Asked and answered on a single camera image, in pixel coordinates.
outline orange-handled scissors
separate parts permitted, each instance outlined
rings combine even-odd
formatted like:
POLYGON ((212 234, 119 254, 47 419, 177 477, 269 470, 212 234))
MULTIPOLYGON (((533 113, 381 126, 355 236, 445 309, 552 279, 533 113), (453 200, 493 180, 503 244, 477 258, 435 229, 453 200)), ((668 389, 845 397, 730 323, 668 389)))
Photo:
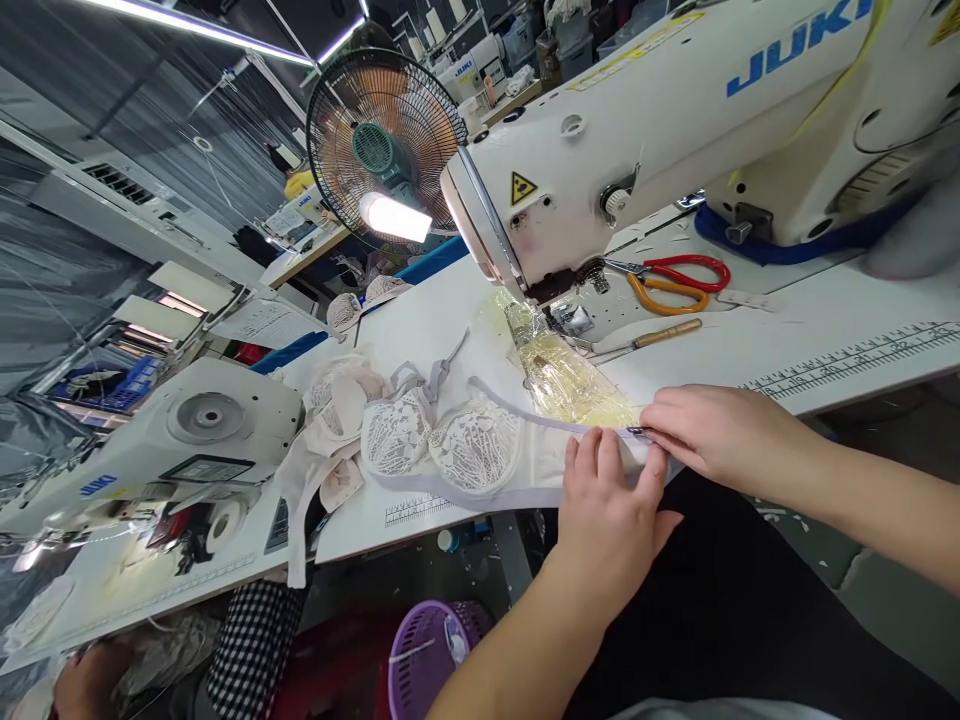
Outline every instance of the orange-handled scissors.
POLYGON ((640 304, 657 315, 687 315, 701 312, 710 304, 710 293, 719 292, 730 283, 730 269, 719 260, 707 257, 706 255, 678 255, 660 260, 648 260, 642 265, 622 262, 620 260, 605 260, 604 264, 624 273, 627 276, 627 282, 630 283, 630 287, 633 288, 633 292, 637 296, 640 304), (669 265, 680 264, 703 265, 716 272, 719 279, 715 283, 705 283, 694 280, 668 267, 669 265), (647 274, 651 272, 664 275, 678 282, 671 283, 647 277, 647 274), (684 297, 693 298, 696 302, 693 305, 680 308, 661 305, 650 297, 647 288, 673 293, 674 295, 683 295, 684 297))

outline plastic curtain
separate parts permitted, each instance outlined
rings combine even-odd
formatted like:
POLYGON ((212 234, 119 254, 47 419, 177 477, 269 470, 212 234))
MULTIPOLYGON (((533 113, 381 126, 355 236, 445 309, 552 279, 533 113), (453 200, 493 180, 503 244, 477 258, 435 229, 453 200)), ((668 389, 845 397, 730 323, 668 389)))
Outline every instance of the plastic curtain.
POLYGON ((305 151, 292 134, 299 121, 266 79, 248 68, 195 110, 242 50, 65 0, 11 3, 0 32, 0 65, 88 131, 109 118, 100 138, 224 227, 284 202, 265 143, 305 151))
POLYGON ((68 452, 66 443, 86 432, 21 388, 77 347, 149 270, 30 205, 26 198, 46 172, 43 163, 0 141, 0 492, 44 458, 68 452))

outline black pants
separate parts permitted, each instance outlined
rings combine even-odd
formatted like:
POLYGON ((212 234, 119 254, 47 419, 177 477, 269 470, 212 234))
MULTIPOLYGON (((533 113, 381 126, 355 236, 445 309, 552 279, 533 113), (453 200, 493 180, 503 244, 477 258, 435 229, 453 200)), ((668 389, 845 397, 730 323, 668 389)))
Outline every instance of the black pants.
POLYGON ((567 717, 608 718, 649 697, 748 697, 841 720, 960 718, 740 495, 688 470, 661 509, 686 519, 610 626, 567 717))

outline electric fan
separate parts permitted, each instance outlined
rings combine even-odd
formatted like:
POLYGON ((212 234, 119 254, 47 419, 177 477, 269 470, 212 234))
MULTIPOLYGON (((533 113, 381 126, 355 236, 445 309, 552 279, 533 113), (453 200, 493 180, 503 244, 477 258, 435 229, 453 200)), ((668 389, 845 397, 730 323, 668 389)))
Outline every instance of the electric fan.
POLYGON ((440 82, 413 60, 378 48, 335 59, 307 113, 310 165, 327 206, 355 235, 372 233, 398 255, 422 254, 427 226, 437 235, 457 232, 440 174, 466 139, 440 82), (389 212, 371 211, 377 202, 389 212), (403 232, 404 220, 421 229, 420 237, 403 232))

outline black and white checkered cloth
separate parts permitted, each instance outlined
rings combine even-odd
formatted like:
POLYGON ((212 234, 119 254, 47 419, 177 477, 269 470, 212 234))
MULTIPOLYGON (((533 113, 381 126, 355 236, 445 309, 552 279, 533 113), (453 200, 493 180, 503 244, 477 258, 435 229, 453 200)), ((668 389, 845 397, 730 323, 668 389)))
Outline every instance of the black and white checkered cloth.
POLYGON ((306 596, 263 580, 234 591, 207 673, 207 695, 222 720, 270 716, 306 596))

